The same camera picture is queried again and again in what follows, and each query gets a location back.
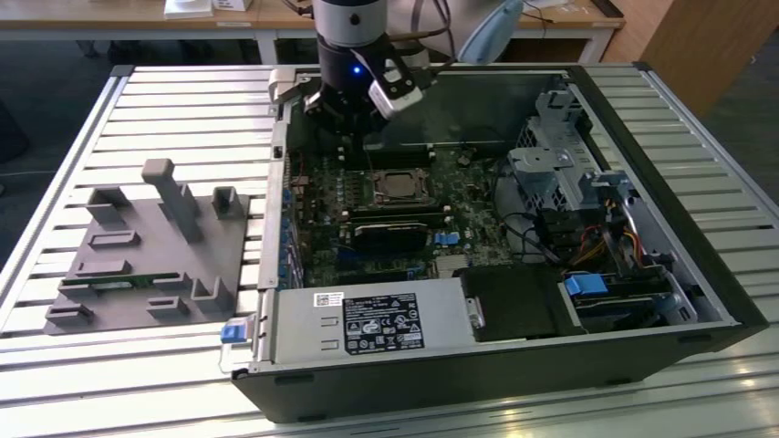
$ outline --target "power supply label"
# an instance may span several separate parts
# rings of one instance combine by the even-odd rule
[[[343,331],[351,355],[423,349],[416,294],[344,298]]]

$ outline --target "wooden cabinet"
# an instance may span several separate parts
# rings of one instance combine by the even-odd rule
[[[612,2],[627,23],[603,61],[645,61],[700,117],[779,26],[779,0]]]

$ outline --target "floor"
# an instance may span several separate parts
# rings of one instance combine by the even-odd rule
[[[280,47],[280,52],[293,48]],[[53,173],[102,88],[112,62],[133,64],[255,63],[237,42],[142,43],[109,47],[100,43],[98,57],[84,57],[73,42],[0,42],[0,101],[25,132],[30,148],[21,157],[0,163],[0,266],[46,190]],[[779,202],[779,33],[744,69],[719,101],[705,127],[745,167],[772,199]]]

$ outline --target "metal rail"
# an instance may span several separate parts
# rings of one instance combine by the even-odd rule
[[[276,425],[218,368],[220,324],[48,337],[57,295],[90,216],[90,187],[129,198],[145,158],[176,162],[193,194],[235,185],[252,196],[239,313],[255,310],[271,157],[264,67],[137,68],[110,79],[0,276],[0,434],[165,436],[761,436],[779,425],[779,218],[656,77],[631,66],[588,71],[772,326],[683,360],[645,381]],[[620,166],[601,137],[612,167]],[[248,357],[249,351],[233,351]]]

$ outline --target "barcode sticker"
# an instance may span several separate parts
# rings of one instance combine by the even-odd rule
[[[220,21],[216,23],[218,27],[251,27],[251,23],[245,23],[241,21]]]
[[[316,308],[328,308],[331,306],[340,306],[343,302],[343,292],[327,292],[313,294],[313,306]]]

